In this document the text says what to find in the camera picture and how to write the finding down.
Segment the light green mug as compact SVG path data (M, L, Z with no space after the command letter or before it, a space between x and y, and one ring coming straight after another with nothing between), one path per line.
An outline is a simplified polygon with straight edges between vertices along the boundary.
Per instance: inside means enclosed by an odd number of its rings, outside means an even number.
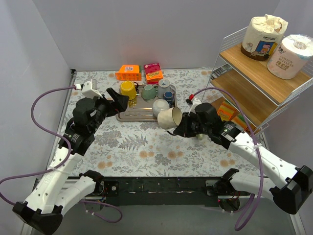
M198 140L201 141L203 139L203 134L196 134L196 137Z

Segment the cream mug black handle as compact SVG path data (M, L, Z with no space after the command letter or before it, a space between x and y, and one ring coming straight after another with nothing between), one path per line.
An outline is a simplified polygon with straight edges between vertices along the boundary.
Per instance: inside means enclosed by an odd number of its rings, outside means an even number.
M157 122L162 129L171 129L179 126L182 120L182 112L178 107L161 110L157 116Z

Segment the white speckled mug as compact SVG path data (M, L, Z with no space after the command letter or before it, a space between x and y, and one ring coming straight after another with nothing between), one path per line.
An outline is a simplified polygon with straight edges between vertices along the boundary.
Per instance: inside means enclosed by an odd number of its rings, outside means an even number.
M164 99L156 100L152 105L153 116L157 117L160 111L169 109L168 102Z

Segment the small blue cup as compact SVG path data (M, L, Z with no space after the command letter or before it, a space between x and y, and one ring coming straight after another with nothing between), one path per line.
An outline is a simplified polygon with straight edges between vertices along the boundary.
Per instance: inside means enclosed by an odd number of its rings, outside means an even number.
M172 91L166 91L163 94L163 98L164 98L164 100L167 101L167 103L169 104L169 107L173 107L173 104L174 104L174 93Z

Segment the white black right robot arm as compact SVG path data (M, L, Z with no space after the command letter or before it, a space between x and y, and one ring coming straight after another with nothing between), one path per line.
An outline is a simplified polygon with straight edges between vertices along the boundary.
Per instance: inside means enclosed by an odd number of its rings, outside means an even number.
M215 144L246 159L265 178L248 176L231 168L215 184L210 193L231 195L236 191L260 194L272 200L281 210L296 214L313 192L313 171L308 166L297 167L274 155L239 126L223 121L214 106L201 103L193 112L180 113L174 135L184 138L207 135Z

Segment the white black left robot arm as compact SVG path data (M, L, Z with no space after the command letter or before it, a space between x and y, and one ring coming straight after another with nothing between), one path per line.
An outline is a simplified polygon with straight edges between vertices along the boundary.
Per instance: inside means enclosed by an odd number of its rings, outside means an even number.
M63 216L85 196L104 193L104 177L92 170L80 174L79 180L65 191L61 189L95 140L94 135L102 122L128 107L128 96L112 88L106 91L110 100L100 94L77 101L50 166L33 192L13 207L13 212L24 223L45 235L56 232Z

